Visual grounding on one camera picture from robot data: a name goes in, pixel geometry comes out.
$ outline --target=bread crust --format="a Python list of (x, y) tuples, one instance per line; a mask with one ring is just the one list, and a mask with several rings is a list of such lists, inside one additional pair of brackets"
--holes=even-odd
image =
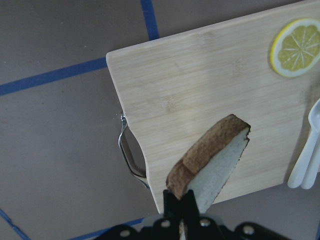
[(246, 128), (248, 136), (251, 126), (234, 114), (218, 121), (173, 166), (166, 178), (167, 188), (180, 199), (187, 191), (190, 181), (210, 159)]

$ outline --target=wood grain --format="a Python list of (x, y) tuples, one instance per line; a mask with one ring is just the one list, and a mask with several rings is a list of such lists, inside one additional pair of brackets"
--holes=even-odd
[(320, 18), (319, 9), (319, 0), (298, 2), (107, 54), (159, 212), (172, 166), (229, 114), (251, 125), (250, 142), (215, 203), (287, 180), (320, 98), (320, 68), (284, 78), (271, 69), (269, 51), (286, 24)]

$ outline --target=white plastic utensil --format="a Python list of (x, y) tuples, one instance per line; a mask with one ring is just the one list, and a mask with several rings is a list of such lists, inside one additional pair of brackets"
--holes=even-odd
[(311, 160), (309, 162), (308, 168), (306, 169), (301, 187), (303, 189), (310, 189), (316, 180), (318, 169), (320, 166), (320, 138), (316, 142), (313, 150)]
[(289, 188), (297, 188), (300, 186), (306, 174), (312, 153), (315, 149), (315, 145), (320, 134), (320, 99), (318, 99), (311, 108), (308, 120), (311, 125), (311, 133), (291, 172), (287, 183)]

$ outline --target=lemon slice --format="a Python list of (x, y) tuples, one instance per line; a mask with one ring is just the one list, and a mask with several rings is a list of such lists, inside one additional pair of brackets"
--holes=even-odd
[(270, 62), (284, 77), (297, 77), (320, 59), (320, 21), (303, 18), (289, 23), (275, 38)]

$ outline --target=metal screw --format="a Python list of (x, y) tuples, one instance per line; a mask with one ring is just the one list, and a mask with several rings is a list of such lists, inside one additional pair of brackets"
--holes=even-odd
[(168, 228), (170, 227), (170, 221), (169, 220), (164, 220), (161, 222), (161, 227), (163, 228)]
[(210, 220), (207, 218), (200, 219), (199, 223), (201, 227), (208, 227), (211, 224)]
[(255, 233), (255, 229), (249, 225), (245, 225), (242, 230), (246, 235), (252, 235)]
[(129, 230), (123, 230), (120, 232), (120, 237), (122, 237), (122, 238), (128, 237), (129, 235), (130, 235)]

